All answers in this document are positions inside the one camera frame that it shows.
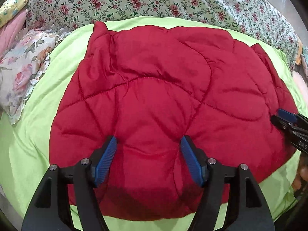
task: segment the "red fabric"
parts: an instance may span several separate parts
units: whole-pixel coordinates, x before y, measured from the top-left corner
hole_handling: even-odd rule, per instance
[[[51,127],[50,163],[74,165],[114,135],[118,150],[96,190],[102,213],[179,218],[196,211],[202,194],[181,137],[190,135],[225,165],[246,163],[261,182],[295,151],[270,123],[278,108],[297,113],[258,44],[249,47],[219,29],[114,32],[97,22]]]

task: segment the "white floral pillowcase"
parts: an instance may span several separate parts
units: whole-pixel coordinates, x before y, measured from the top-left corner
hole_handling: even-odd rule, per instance
[[[15,124],[35,84],[46,72],[49,53],[70,34],[68,28],[54,25],[41,29],[23,29],[11,50],[0,56],[0,106]]]

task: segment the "pink fabric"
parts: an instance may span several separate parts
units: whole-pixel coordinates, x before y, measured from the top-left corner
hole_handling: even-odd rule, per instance
[[[26,9],[24,8],[11,21],[0,28],[0,59],[3,58],[4,51],[11,47],[16,35],[23,28],[26,17]]]
[[[300,92],[301,92],[301,95],[303,96],[304,98],[304,101],[308,107],[308,88],[307,88],[307,85],[304,81],[304,79],[301,77],[301,75],[297,72],[294,72],[293,73],[293,80],[295,82],[295,84],[298,86]]]

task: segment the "lime green sheet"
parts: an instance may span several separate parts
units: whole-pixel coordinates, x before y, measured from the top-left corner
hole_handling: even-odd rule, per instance
[[[175,26],[211,27],[207,24],[177,18],[139,17],[125,21],[106,22],[110,30],[120,31],[141,25],[157,25],[165,28]],[[248,45],[259,43],[272,60],[278,75],[289,88],[298,111],[308,116],[303,98],[293,82],[285,55],[273,47],[247,35],[228,30],[233,38]],[[34,88],[21,120],[11,126],[6,114],[0,122],[0,184],[16,211],[23,217],[37,185],[49,166],[49,135],[53,118],[64,91],[79,62],[84,58],[93,25],[74,31],[51,53],[51,63],[46,74]],[[298,166],[299,152],[270,177],[260,183],[269,204],[273,219],[276,219],[293,202],[293,182]],[[216,224],[222,226],[227,204],[221,206]],[[77,209],[71,206],[74,224],[81,229]],[[180,219],[159,221],[126,221],[106,217],[110,230],[182,231],[187,230],[193,214]]]

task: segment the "finger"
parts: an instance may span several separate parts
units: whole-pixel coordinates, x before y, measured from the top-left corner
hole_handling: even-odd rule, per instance
[[[306,156],[301,155],[300,158],[299,158],[298,167],[302,168],[305,165],[306,165]]]
[[[308,167],[307,167],[307,166],[301,168],[301,170],[300,170],[300,176],[301,176],[301,178],[303,178],[305,181],[308,181]]]
[[[292,183],[292,187],[294,191],[301,189],[301,177],[300,175],[297,175]]]

